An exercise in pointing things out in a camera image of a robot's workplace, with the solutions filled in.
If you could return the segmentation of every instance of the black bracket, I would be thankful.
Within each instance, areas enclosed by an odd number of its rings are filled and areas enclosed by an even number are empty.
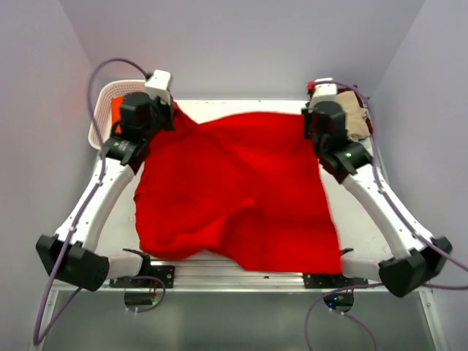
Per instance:
[[[320,164],[338,183],[372,162],[372,156],[364,146],[348,140],[346,113],[340,104],[322,101],[309,110],[308,103],[301,112],[304,137],[312,141]]]
[[[154,304],[155,298],[155,292],[126,291],[124,294],[124,303],[128,309],[131,307],[151,306]]]
[[[171,289],[174,286],[175,273],[176,267],[173,265],[151,265],[148,269],[146,269],[146,273],[142,275],[159,278],[166,286],[166,289]],[[130,279],[125,277],[111,279],[109,286],[125,289],[141,289],[153,287],[154,282],[148,279]]]
[[[323,302],[329,309],[334,309],[339,312],[349,312],[354,305],[354,292],[352,290],[346,292],[338,292],[337,294],[328,295],[323,298]]]
[[[306,289],[338,289],[353,285],[368,284],[367,279],[347,278],[342,274],[308,274],[302,275]]]

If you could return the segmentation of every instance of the enclosure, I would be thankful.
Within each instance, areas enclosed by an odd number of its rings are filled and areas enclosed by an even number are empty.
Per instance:
[[[305,85],[315,78],[357,85],[371,97],[393,190],[463,260],[467,12],[468,4],[455,0],[3,1],[0,349],[34,350],[47,278],[34,245],[40,234],[54,233],[89,180],[96,152],[87,141],[86,81],[115,56],[173,73],[173,96],[193,104],[245,100],[252,109],[287,100],[290,109],[306,101]],[[109,66],[96,96],[125,78],[135,72]],[[112,249],[118,240],[102,245]],[[137,237],[122,240],[137,248]],[[303,291],[294,276],[252,283],[263,274],[243,276],[239,288],[233,272],[224,271],[235,278],[223,288],[216,279],[204,289],[182,279],[167,304],[136,319],[125,315],[122,291],[83,292],[43,350],[306,350],[303,319],[321,290]],[[466,278],[447,264],[435,282]],[[67,294],[57,285],[55,308]],[[458,351],[468,341],[465,292],[421,289],[398,299],[357,291],[352,313],[383,350]],[[326,309],[312,314],[310,331],[317,350],[373,350],[364,330]]]

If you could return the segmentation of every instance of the beige cloth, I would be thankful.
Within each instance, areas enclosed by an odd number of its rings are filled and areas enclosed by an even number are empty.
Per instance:
[[[367,109],[359,106],[358,98],[354,91],[345,91],[336,95],[338,102],[346,113],[346,129],[348,139],[358,141],[370,136],[369,128],[366,124],[368,118]]]

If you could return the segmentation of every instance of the black clamp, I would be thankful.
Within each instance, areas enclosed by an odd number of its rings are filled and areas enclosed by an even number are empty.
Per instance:
[[[346,248],[341,251],[341,255],[353,251]],[[340,287],[350,287],[353,285],[368,284],[367,279],[347,278],[342,274],[311,274],[303,273],[302,279],[306,289],[338,289]]]
[[[359,167],[372,163],[371,154],[360,143],[348,140],[346,113],[333,101],[318,102],[312,111],[302,110],[304,137],[310,139],[320,164],[339,183]]]
[[[173,106],[160,97],[152,100],[147,93],[136,91],[124,96],[120,114],[105,142],[105,156],[129,165],[136,173],[149,154],[153,137],[161,130],[175,129]]]

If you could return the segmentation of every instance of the white platform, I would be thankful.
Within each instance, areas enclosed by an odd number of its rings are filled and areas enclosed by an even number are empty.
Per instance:
[[[182,100],[178,101],[178,104],[196,122],[206,122],[233,113],[253,110],[299,114],[305,102]],[[111,254],[122,248],[139,249],[133,196],[142,170],[143,168],[124,190],[111,212],[102,231],[97,248],[98,254]],[[380,260],[390,257],[386,241],[360,203],[325,171],[321,172],[321,177],[341,247],[354,249],[354,252],[347,255],[378,257]],[[176,266],[175,290],[303,289],[303,280],[299,273],[246,272],[233,261],[210,252],[202,252],[185,261],[171,264]]]

